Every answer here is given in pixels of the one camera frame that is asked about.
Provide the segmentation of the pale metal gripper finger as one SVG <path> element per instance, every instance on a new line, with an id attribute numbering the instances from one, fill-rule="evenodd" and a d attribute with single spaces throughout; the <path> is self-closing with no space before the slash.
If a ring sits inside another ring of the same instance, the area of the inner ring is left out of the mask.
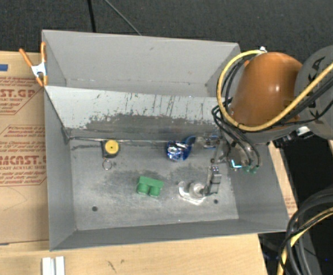
<path id="1" fill-rule="evenodd" d="M 204 149 L 212 150 L 213 156 L 211 157 L 212 164 L 218 164 L 221 155 L 221 138 L 219 136 L 209 136 L 205 138 L 203 145 Z"/>
<path id="2" fill-rule="evenodd" d="M 211 175 L 207 182 L 206 195 L 217 194 L 219 192 L 219 187 L 222 179 L 222 174 L 220 173 L 218 166 L 211 166 Z"/>

